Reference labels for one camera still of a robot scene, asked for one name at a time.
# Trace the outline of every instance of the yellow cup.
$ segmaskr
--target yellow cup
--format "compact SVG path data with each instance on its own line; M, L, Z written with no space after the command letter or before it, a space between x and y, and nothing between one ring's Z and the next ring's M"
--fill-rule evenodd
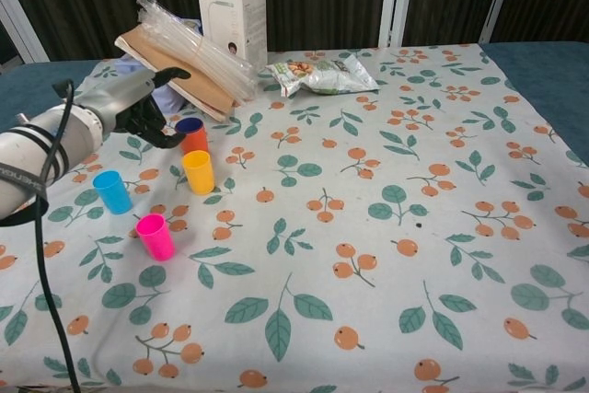
M191 190L197 195L206 195L214 189L213 165L206 151L192 151L182 158L182 166Z

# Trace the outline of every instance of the table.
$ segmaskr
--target table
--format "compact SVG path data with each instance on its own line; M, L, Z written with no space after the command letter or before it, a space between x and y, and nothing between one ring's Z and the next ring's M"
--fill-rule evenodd
M286 99L261 74L254 103L207 121L211 195L178 150L121 134L50 188L45 255L85 387L587 389L587 166L477 45L354 53L380 91ZM199 115L181 114L169 131ZM91 190L104 168L130 213ZM173 260L133 238L148 212ZM65 385L32 229L1 242L1 379Z

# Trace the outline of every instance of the black cable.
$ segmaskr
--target black cable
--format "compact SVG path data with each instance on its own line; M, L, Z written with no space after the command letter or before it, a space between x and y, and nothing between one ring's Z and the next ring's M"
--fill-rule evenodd
M57 129L57 134L53 139L52 147L47 154L47 158L45 158L45 163L43 163L43 167L40 171L40 180L44 183L47 181L47 176L49 175L49 170L52 165L52 161L55 158L55 153L59 149L59 146L62 141L62 137L64 136L65 126L67 125L67 121L70 117L70 112L72 111L72 106L74 105L74 83L71 80L68 80L67 85L67 99L65 102L64 108L64 115L59 123L59 128ZM65 336L65 329L64 324L62 324L61 319L59 318L59 313L57 312L57 307L55 306L55 302L53 301L52 296L52 289L49 286L49 281L47 279L47 270L45 269L45 257L43 255L43 226L42 226L42 206L41 206L41 198L37 196L35 200L35 239L37 243L37 267L39 268L39 278L40 278L40 285L43 288L43 294L45 295L45 300L47 301L47 306L49 308L49 312L52 315L53 324L57 329L57 335L59 336L59 341L62 344L62 350L64 351L64 358L65 358L65 365L67 366L67 373L70 376L70 383L72 384L72 390L75 393L80 393L80 385L77 382L77 376L75 374L74 368L74 360L72 359L72 352L70 351L70 347L67 343L67 336Z

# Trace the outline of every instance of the pink cup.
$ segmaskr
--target pink cup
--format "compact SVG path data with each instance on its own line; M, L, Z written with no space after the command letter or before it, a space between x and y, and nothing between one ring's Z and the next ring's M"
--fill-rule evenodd
M135 230L154 260L165 261L174 256L174 243L161 214L149 214L137 222Z

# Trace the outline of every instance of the brown paper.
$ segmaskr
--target brown paper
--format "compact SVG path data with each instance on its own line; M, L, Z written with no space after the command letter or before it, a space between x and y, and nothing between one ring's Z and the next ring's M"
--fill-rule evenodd
M178 92L188 101L207 112L216 120L224 120L226 114L231 111L233 99L222 88L195 67L186 64L180 59L172 57L151 45L145 38L140 26L122 34L117 41L115 41L115 45L128 52L132 57L137 58L135 54L127 51L129 48L125 48L125 46L130 47L130 49L144 59L141 60L141 58L138 58L139 62L150 64L151 66L148 67L152 69L160 70L170 66L177 66L178 68L182 68L191 73L191 78L186 80L176 78L171 82L174 85L170 86L178 86L181 90L188 93L192 96L192 99L178 90ZM194 101L195 98L202 103L196 103Z

